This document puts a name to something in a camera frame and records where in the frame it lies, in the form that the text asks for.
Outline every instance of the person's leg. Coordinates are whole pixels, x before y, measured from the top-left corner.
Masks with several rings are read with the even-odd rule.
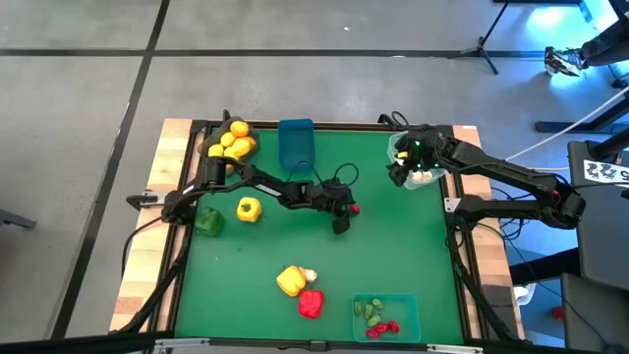
[[[629,59],[629,25],[616,21],[601,34],[581,46],[584,68],[617,63]]]

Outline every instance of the lemon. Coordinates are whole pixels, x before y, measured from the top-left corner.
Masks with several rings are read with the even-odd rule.
[[[249,133],[249,124],[240,121],[234,122],[229,126],[229,131],[234,135],[234,137],[246,137]]]
[[[236,142],[234,142],[231,148],[238,156],[244,156],[247,152],[252,150],[251,144],[243,138],[236,139]]]
[[[234,144],[236,137],[234,137],[231,133],[225,133],[222,137],[220,137],[220,144],[223,145],[224,148],[228,148]]]
[[[228,148],[226,148],[226,149],[223,151],[223,155],[224,155],[225,157],[231,157],[231,158],[233,158],[233,159],[235,159],[235,160],[237,160],[237,161],[240,159],[240,157],[236,154],[236,151],[234,150],[234,148],[233,148],[233,147],[228,147]]]
[[[215,144],[207,150],[207,155],[209,157],[212,156],[222,156],[223,155],[223,146],[220,144]]]

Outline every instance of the white cable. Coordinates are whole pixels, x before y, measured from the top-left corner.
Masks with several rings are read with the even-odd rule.
[[[521,155],[521,154],[523,154],[523,153],[527,153],[527,152],[531,151],[531,150],[532,150],[532,149],[534,149],[534,148],[538,148],[538,147],[540,147],[540,146],[542,146],[542,145],[544,145],[544,144],[546,144],[546,143],[550,142],[551,140],[553,140],[553,139],[557,138],[558,136],[560,136],[560,135],[564,134],[565,132],[567,132],[567,131],[569,131],[569,130],[573,129],[574,127],[576,127],[577,125],[579,125],[579,124],[583,123],[584,121],[587,121],[587,120],[588,120],[588,119],[590,119],[591,117],[593,117],[593,116],[595,116],[596,114],[598,114],[598,113],[599,113],[601,110],[603,110],[605,107],[607,107],[607,106],[608,106],[611,102],[613,102],[613,100],[614,100],[614,99],[616,99],[616,98],[620,97],[620,96],[621,96],[624,92],[626,92],[627,90],[629,90],[629,87],[625,88],[624,90],[622,90],[621,92],[619,92],[617,95],[615,95],[614,97],[610,98],[607,102],[605,102],[605,103],[603,103],[602,105],[600,105],[597,109],[593,110],[593,111],[592,111],[590,114],[588,114],[587,116],[585,116],[585,117],[583,117],[583,118],[579,119],[578,121],[574,122],[574,124],[572,124],[570,127],[566,128],[566,129],[564,129],[564,130],[562,130],[561,132],[559,132],[559,133],[557,133],[557,134],[553,135],[552,137],[549,137],[549,138],[546,138],[546,139],[542,140],[541,142],[539,142],[539,143],[537,143],[537,144],[533,145],[532,147],[525,148],[525,149],[523,149],[522,151],[520,151],[520,152],[518,152],[518,153],[514,154],[513,156],[507,157],[507,159],[506,159],[506,160],[507,160],[507,161],[509,161],[509,160],[511,160],[511,159],[513,159],[513,158],[515,158],[515,157],[518,157],[519,155]]]

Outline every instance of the blue container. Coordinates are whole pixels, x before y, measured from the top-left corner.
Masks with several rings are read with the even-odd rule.
[[[315,125],[311,119],[282,120],[277,127],[279,163],[284,171],[309,172],[315,166]]]
[[[420,311],[417,298],[411,294],[356,294],[350,304],[350,311],[354,314],[354,304],[360,302],[363,311],[372,299],[378,299],[384,305],[382,310],[373,309],[374,315],[382,317],[382,324],[395,321],[400,325],[398,333],[385,332],[378,339],[370,339],[365,332],[370,329],[363,314],[353,315],[354,339],[359,342],[386,343],[417,343],[422,339],[420,326]]]

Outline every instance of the metal bracket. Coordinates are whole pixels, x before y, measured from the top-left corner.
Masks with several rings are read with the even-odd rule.
[[[456,210],[456,207],[459,206],[460,202],[460,198],[444,198],[443,207],[445,208],[445,212],[454,212],[454,210]]]
[[[154,349],[185,348],[209,345],[209,338],[174,338],[155,340]]]
[[[428,344],[428,352],[446,354],[483,354],[483,348],[460,345]]]
[[[146,190],[140,195],[128,196],[127,203],[136,210],[142,207],[163,206],[166,192],[153,192]]]

